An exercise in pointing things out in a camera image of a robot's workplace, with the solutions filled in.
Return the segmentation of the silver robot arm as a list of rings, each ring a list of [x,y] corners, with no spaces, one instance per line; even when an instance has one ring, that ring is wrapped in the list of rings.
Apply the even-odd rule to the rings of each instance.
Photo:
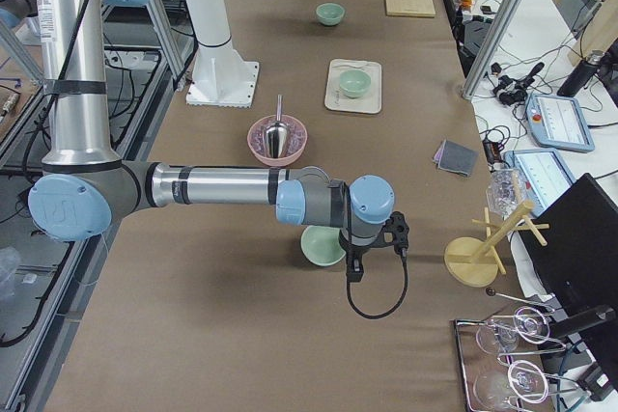
[[[170,204],[265,204],[294,225],[335,228],[347,278],[362,278],[371,248],[406,243],[395,235],[390,184],[366,175],[352,183],[318,168],[170,166],[123,160],[109,128],[101,5],[103,0],[37,0],[42,89],[49,99],[51,148],[29,193],[37,226],[62,241],[103,233],[133,212]]]

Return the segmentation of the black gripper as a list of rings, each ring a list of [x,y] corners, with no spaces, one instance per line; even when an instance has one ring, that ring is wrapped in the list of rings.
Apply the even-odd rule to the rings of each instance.
[[[359,283],[364,275],[362,259],[370,246],[360,246],[349,242],[343,233],[339,233],[339,245],[345,251],[346,278],[348,283]]]

